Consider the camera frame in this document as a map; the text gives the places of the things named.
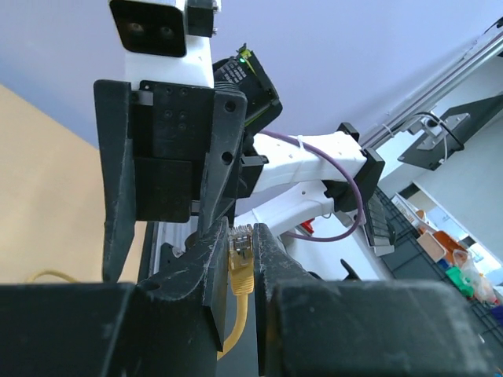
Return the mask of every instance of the metal frame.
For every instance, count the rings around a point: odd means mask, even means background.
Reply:
[[[486,35],[494,37],[487,41],[478,41],[460,60],[436,76],[428,84],[419,89],[416,95],[400,104],[389,116],[389,120],[378,126],[378,130],[370,135],[364,135],[362,147],[379,148],[392,138],[400,126],[414,114],[428,111],[450,91],[458,86],[477,68],[492,57],[503,51],[503,30],[494,25]]]

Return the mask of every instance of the metal connector contacts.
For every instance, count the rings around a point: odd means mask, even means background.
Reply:
[[[229,231],[229,269],[235,270],[253,263],[253,227],[239,225]]]

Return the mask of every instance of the green object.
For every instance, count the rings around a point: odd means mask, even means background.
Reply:
[[[469,285],[470,280],[463,277],[463,273],[457,267],[451,267],[446,271],[449,279],[465,297],[472,297],[474,294],[473,287]]]

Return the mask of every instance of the white ceiling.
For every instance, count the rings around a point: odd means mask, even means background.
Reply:
[[[124,73],[107,3],[0,2],[0,83],[94,145],[93,82]],[[284,105],[274,129],[364,133],[500,16],[501,0],[224,0],[212,51],[255,51]]]

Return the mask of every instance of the plastic bag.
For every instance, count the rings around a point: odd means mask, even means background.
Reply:
[[[459,268],[466,279],[465,283],[473,287],[475,297],[481,302],[496,302],[497,298],[493,285],[486,277],[480,274],[479,270],[475,267],[472,256],[467,251],[455,250],[453,258],[456,267]]]

